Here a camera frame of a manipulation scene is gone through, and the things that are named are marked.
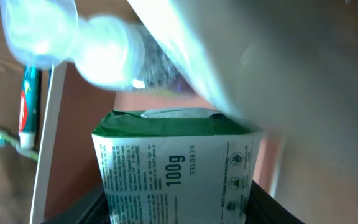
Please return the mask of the clear blue soap pump bottle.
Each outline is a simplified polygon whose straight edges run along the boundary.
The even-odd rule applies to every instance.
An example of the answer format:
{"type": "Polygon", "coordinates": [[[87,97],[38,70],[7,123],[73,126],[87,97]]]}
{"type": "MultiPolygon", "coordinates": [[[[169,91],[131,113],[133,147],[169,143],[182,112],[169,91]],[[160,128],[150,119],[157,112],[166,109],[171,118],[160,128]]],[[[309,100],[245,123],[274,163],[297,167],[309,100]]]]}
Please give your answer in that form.
{"type": "Polygon", "coordinates": [[[23,65],[71,62],[87,82],[109,91],[195,93],[142,24],[113,14],[84,18],[73,0],[2,0],[0,9],[9,50],[23,65]]]}

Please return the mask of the white lotion tube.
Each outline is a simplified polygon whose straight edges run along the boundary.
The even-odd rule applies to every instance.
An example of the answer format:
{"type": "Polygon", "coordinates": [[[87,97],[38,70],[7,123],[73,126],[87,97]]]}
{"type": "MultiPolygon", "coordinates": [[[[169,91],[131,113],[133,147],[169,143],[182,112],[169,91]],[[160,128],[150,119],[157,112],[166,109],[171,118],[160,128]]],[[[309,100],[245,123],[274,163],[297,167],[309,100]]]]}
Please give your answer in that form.
{"type": "Polygon", "coordinates": [[[219,110],[289,132],[358,132],[358,1],[131,1],[219,110]]]}

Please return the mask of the green white soap packet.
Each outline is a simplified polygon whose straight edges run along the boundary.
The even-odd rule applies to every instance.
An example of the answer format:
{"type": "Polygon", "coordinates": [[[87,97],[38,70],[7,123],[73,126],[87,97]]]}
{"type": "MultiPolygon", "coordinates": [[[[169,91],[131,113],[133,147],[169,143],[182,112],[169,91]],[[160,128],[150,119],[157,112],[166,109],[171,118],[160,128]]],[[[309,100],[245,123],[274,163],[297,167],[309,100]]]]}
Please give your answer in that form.
{"type": "Polygon", "coordinates": [[[263,133],[218,111],[112,111],[92,139],[111,223],[244,223],[263,133]]]}

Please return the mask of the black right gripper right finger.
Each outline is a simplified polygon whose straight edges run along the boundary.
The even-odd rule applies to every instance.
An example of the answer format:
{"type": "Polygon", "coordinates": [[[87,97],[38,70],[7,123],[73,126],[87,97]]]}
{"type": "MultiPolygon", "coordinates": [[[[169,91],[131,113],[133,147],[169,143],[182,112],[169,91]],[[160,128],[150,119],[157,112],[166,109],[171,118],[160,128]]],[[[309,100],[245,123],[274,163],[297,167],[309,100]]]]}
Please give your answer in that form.
{"type": "Polygon", "coordinates": [[[254,181],[244,211],[245,224],[304,224],[254,181]]]}

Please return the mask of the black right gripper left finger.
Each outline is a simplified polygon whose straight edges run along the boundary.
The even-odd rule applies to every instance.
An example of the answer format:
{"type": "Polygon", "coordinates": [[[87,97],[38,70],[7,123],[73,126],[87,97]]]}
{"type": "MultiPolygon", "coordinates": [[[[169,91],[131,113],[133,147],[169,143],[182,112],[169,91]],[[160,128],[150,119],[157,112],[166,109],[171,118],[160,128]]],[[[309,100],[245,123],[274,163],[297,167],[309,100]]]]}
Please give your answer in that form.
{"type": "Polygon", "coordinates": [[[70,208],[42,224],[109,224],[109,207],[103,185],[99,184],[70,208]]]}

